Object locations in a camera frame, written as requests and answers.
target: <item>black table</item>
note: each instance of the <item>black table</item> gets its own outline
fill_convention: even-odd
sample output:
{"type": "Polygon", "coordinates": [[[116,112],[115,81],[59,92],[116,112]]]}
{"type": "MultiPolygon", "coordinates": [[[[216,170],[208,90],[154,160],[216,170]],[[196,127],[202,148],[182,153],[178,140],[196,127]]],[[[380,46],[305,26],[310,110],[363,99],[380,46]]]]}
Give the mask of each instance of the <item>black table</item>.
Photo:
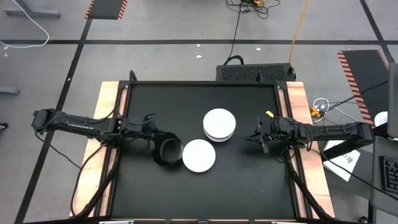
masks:
{"type": "Polygon", "coordinates": [[[134,85],[127,117],[157,113],[156,124],[186,144],[206,139],[203,117],[214,108],[234,114],[236,129],[226,142],[212,143],[216,162],[202,174],[183,164],[164,169],[146,151],[146,142],[122,148],[111,207],[113,218],[293,219],[295,204],[285,165],[243,138],[253,133],[256,116],[280,114],[275,85],[134,85]]]}

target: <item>table leg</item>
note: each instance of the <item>table leg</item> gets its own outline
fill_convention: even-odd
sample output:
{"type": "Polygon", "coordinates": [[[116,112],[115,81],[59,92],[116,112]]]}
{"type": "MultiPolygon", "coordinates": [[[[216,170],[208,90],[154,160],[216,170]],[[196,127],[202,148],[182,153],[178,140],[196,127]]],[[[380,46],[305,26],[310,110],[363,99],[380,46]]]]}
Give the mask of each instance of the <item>table leg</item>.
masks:
{"type": "MultiPolygon", "coordinates": [[[[16,2],[25,10],[30,17],[61,17],[57,10],[37,9],[26,0],[16,0],[16,2]]],[[[24,16],[25,13],[19,8],[5,9],[8,16],[24,16]]]]}

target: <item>wooden table edge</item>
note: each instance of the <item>wooden table edge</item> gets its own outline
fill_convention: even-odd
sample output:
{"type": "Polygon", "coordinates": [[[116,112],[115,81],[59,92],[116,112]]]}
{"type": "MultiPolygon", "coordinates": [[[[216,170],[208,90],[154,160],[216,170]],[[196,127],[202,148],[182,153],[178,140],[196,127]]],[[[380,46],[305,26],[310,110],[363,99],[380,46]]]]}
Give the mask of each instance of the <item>wooden table edge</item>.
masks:
{"type": "MultiPolygon", "coordinates": [[[[114,108],[116,102],[116,96],[118,94],[119,82],[103,82],[101,90],[99,91],[98,101],[95,109],[94,118],[105,117],[114,108]]],[[[294,119],[301,123],[311,123],[312,119],[310,116],[307,96],[305,94],[304,84],[302,82],[287,82],[287,92],[289,94],[290,105],[294,119]]],[[[126,100],[126,89],[122,91],[120,101],[120,114],[124,111],[124,103],[126,100]]],[[[282,89],[279,89],[280,104],[282,107],[282,115],[287,116],[286,102],[284,100],[284,94],[282,89]]],[[[95,139],[89,139],[86,146],[85,156],[83,162],[93,151],[100,146],[99,142],[95,139]]],[[[318,144],[313,144],[313,149],[318,150],[318,144]]],[[[109,168],[112,166],[115,150],[111,152],[111,159],[109,168]]],[[[307,152],[305,149],[301,150],[302,164],[305,173],[305,180],[309,191],[313,194],[317,202],[322,208],[331,216],[335,216],[333,206],[331,204],[330,194],[328,185],[326,182],[325,173],[323,170],[323,164],[320,156],[316,152],[307,152]]],[[[85,169],[81,173],[78,188],[76,190],[75,198],[73,199],[73,208],[76,213],[81,211],[86,203],[90,200],[92,195],[98,189],[100,177],[103,168],[103,162],[105,158],[105,150],[102,149],[95,157],[89,161],[85,169]]],[[[99,215],[106,215],[108,209],[110,187],[108,186],[103,194],[101,201],[101,208],[99,215]]],[[[300,210],[300,217],[306,217],[304,199],[300,189],[296,186],[298,208],[300,210]]]]}

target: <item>white cable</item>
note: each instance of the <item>white cable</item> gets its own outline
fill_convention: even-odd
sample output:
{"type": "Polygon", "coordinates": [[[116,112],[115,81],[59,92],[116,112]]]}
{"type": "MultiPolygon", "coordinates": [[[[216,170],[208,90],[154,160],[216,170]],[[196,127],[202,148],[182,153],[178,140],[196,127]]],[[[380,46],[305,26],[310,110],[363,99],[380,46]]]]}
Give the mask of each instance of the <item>white cable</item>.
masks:
{"type": "MultiPolygon", "coordinates": [[[[330,104],[329,104],[328,99],[326,99],[326,98],[317,98],[317,99],[314,100],[313,103],[312,103],[312,106],[315,107],[318,111],[319,111],[318,106],[320,106],[320,105],[327,105],[327,109],[326,109],[325,111],[328,111],[328,110],[329,110],[330,104]],[[326,101],[326,103],[321,103],[321,104],[315,105],[315,103],[316,103],[318,100],[324,100],[324,101],[326,101]]],[[[353,119],[353,120],[355,120],[355,121],[358,121],[357,119],[355,119],[354,117],[352,117],[352,116],[346,114],[344,111],[340,110],[340,109],[337,108],[337,107],[334,107],[333,109],[336,109],[336,110],[340,111],[341,113],[343,113],[344,115],[346,115],[347,117],[349,117],[349,118],[351,118],[351,119],[353,119]]],[[[321,121],[321,120],[323,119],[323,117],[320,118],[320,119],[318,119],[318,120],[316,120],[316,121],[313,121],[313,122],[315,122],[315,123],[316,123],[316,122],[319,122],[319,121],[321,121]]]]}
{"type": "Polygon", "coordinates": [[[40,29],[42,29],[42,30],[45,32],[45,34],[47,35],[47,40],[46,40],[43,44],[40,44],[40,45],[14,46],[14,45],[5,44],[5,43],[3,43],[3,42],[1,42],[1,41],[0,41],[0,44],[3,44],[3,45],[5,45],[5,46],[7,46],[7,47],[18,48],[18,49],[30,48],[30,47],[43,47],[43,46],[50,40],[50,35],[49,35],[49,33],[48,33],[47,31],[45,31],[45,29],[43,29],[43,27],[41,27],[40,25],[38,25],[38,23],[35,22],[32,18],[30,18],[30,16],[25,12],[25,10],[24,10],[17,2],[15,2],[15,0],[12,0],[12,1],[22,10],[22,12],[25,13],[25,15],[26,15],[34,24],[36,24],[40,29]]]}
{"type": "Polygon", "coordinates": [[[339,108],[335,107],[334,109],[336,109],[336,110],[338,110],[338,111],[342,112],[343,114],[345,114],[347,117],[349,117],[349,118],[353,119],[354,121],[358,121],[357,119],[355,119],[354,117],[352,117],[352,116],[350,116],[350,115],[346,114],[344,111],[340,110],[339,108]]]}

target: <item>orange cable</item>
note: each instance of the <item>orange cable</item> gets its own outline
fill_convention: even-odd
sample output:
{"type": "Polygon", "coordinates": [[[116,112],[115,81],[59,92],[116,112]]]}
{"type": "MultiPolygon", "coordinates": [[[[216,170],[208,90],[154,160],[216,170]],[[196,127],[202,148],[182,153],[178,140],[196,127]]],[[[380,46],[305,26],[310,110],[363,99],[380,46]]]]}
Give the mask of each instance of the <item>orange cable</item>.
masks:
{"type": "Polygon", "coordinates": [[[299,30],[301,28],[301,23],[303,22],[304,15],[305,15],[305,12],[307,11],[307,6],[308,6],[309,2],[310,2],[310,0],[306,0],[305,1],[305,6],[304,6],[304,9],[303,9],[303,13],[301,13],[300,21],[298,22],[298,26],[297,26],[296,32],[294,33],[293,42],[292,42],[292,48],[290,48],[289,63],[291,63],[291,61],[292,61],[292,56],[293,56],[293,51],[294,51],[294,43],[296,42],[296,37],[297,37],[297,34],[299,33],[299,30]]]}

